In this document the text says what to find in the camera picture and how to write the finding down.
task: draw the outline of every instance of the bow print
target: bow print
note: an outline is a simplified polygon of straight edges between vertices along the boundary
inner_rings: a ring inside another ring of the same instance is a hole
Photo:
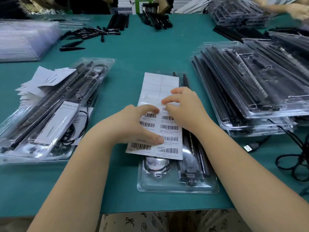
[[[217,231],[216,226],[213,226],[212,228],[209,228],[209,231]]]
[[[160,216],[159,213],[158,213],[158,218],[159,218],[159,220],[163,223],[163,219],[162,219],[162,217]]]
[[[224,212],[227,212],[227,213],[228,213],[229,211],[226,210],[226,209],[221,209],[220,212],[221,212],[221,215],[222,215]]]
[[[134,227],[134,223],[133,223],[134,220],[133,220],[133,218],[132,219],[126,218],[126,221],[127,221],[126,224],[131,223],[133,225],[133,227]]]

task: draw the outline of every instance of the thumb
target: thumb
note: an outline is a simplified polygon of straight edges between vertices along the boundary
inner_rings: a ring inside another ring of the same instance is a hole
[[[178,106],[175,106],[169,103],[166,105],[166,110],[171,116],[173,116],[178,111],[178,109],[179,109]]]
[[[155,134],[143,127],[141,128],[142,128],[142,132],[137,137],[139,140],[144,140],[144,141],[147,141],[155,145],[162,144],[164,142],[164,138],[162,136]]]

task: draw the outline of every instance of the person's left hand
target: person's left hand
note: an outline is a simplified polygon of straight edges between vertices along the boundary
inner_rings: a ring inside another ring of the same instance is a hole
[[[147,112],[159,113],[159,108],[153,105],[126,106],[122,111],[100,121],[88,133],[99,140],[108,140],[112,144],[129,143],[144,140],[158,145],[164,142],[162,136],[145,129],[139,119]]]

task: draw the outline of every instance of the person's right hand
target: person's right hand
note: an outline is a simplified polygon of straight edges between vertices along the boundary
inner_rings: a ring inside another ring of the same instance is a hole
[[[161,102],[167,104],[166,110],[181,127],[195,134],[201,124],[211,121],[199,97],[191,89],[179,87],[172,89],[171,93],[174,95],[164,98]],[[180,103],[180,106],[168,104],[171,102]]]
[[[286,5],[286,11],[293,19],[304,20],[309,18],[309,6],[292,3]]]

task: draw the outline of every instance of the barcode label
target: barcode label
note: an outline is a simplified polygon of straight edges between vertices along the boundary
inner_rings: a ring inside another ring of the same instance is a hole
[[[146,113],[144,116],[149,117],[149,118],[156,118],[157,117],[156,114],[151,114],[151,113]]]
[[[131,148],[139,149],[139,150],[151,150],[151,145],[141,144],[141,143],[131,143]]]
[[[161,125],[160,128],[161,129],[168,129],[168,130],[178,130],[179,129],[178,126],[173,126],[173,125]]]
[[[144,127],[150,127],[150,128],[154,128],[155,127],[155,124],[153,124],[153,123],[147,123],[147,122],[144,122],[144,121],[140,121],[139,123],[141,125],[143,125]]]
[[[178,137],[167,137],[167,136],[163,136],[165,141],[174,141],[174,142],[178,142]]]
[[[172,116],[162,116],[163,120],[174,120]]]
[[[178,148],[158,147],[158,151],[165,153],[178,154]]]

